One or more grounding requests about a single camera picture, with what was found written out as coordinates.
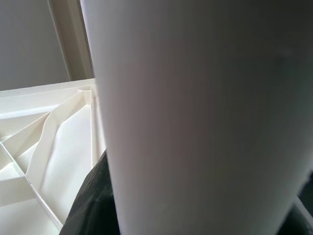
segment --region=gray wall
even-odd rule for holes
[[[48,1],[0,1],[0,90],[66,81]]]

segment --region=white tube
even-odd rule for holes
[[[272,4],[85,2],[123,235],[281,225],[312,166],[313,21]]]

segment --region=white box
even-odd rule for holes
[[[59,234],[105,148],[95,79],[0,92],[0,234]]]

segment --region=black fabric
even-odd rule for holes
[[[293,206],[277,235],[313,235],[313,229],[297,206]]]
[[[303,187],[299,198],[304,207],[313,216],[313,173],[311,173],[310,181]]]
[[[85,178],[60,235],[119,235],[106,151]]]

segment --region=white paper roll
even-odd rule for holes
[[[123,235],[281,225],[312,166],[313,21],[273,4],[84,2]]]

